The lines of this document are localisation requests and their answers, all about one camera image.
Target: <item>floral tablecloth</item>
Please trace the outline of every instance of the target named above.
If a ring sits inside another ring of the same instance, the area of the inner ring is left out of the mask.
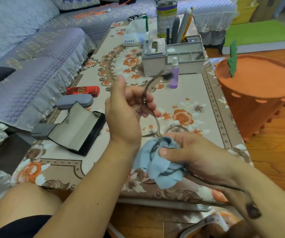
[[[148,21],[151,35],[156,37],[156,20]],[[144,86],[151,79],[144,76],[142,47],[121,45],[126,27],[127,23],[123,22],[112,24],[101,45],[72,85],[100,87],[99,97],[94,99],[89,110],[104,111],[104,102],[109,97],[110,85],[117,75],[123,75],[127,85]],[[195,34],[197,31],[192,23],[188,35]],[[163,133],[194,132],[203,135],[252,164],[207,55],[201,74],[180,75],[177,89],[170,89],[169,84],[161,80],[151,87],[151,91],[162,113],[159,122]],[[66,110],[56,109],[48,122],[61,123],[67,115]],[[153,117],[142,119],[140,124],[143,135],[155,131],[156,122]],[[143,138],[142,145],[151,138]],[[12,182],[15,184],[29,181],[49,188],[73,190],[95,165],[108,142],[107,124],[86,157],[68,152],[50,140],[38,140],[17,167]],[[188,203],[227,202],[222,193],[185,178],[172,188],[161,190],[153,180],[145,178],[141,170],[129,172],[121,190],[121,197]]]

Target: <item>forearm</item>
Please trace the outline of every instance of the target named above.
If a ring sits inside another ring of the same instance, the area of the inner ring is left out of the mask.
[[[135,154],[130,147],[110,142],[36,237],[103,237]]]
[[[224,194],[247,222],[263,238],[285,237],[285,192],[257,169],[244,165],[236,168],[235,185],[250,192],[262,216],[251,220],[245,209],[244,193],[226,189]]]

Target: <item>microfiber cloth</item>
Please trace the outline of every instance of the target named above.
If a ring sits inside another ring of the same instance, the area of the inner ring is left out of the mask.
[[[175,185],[179,180],[182,180],[182,168],[184,167],[184,164],[171,163],[169,160],[159,156],[159,149],[162,147],[180,148],[179,145],[169,137],[163,137],[157,150],[150,156],[150,151],[157,141],[158,139],[149,140],[141,147],[133,163],[133,169],[142,169],[148,174],[150,179],[153,179],[156,182],[160,189],[168,189]]]

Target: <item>cardboard box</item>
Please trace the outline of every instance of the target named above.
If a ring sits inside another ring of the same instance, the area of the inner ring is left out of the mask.
[[[257,0],[259,6],[251,17],[251,22],[271,20],[282,0]]]

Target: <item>orange cord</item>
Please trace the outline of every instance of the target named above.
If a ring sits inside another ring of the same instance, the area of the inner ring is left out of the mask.
[[[88,17],[88,16],[100,15],[100,14],[103,14],[103,13],[107,12],[107,11],[97,12],[97,10],[101,9],[102,7],[104,7],[104,8],[105,7],[120,7],[120,6],[125,5],[126,3],[130,2],[130,1],[131,0],[128,0],[127,2],[124,2],[123,4],[120,4],[120,5],[106,4],[104,6],[99,6],[99,7],[95,8],[93,11],[81,13],[81,14],[75,15],[74,17],[76,19],[81,19],[81,18]]]

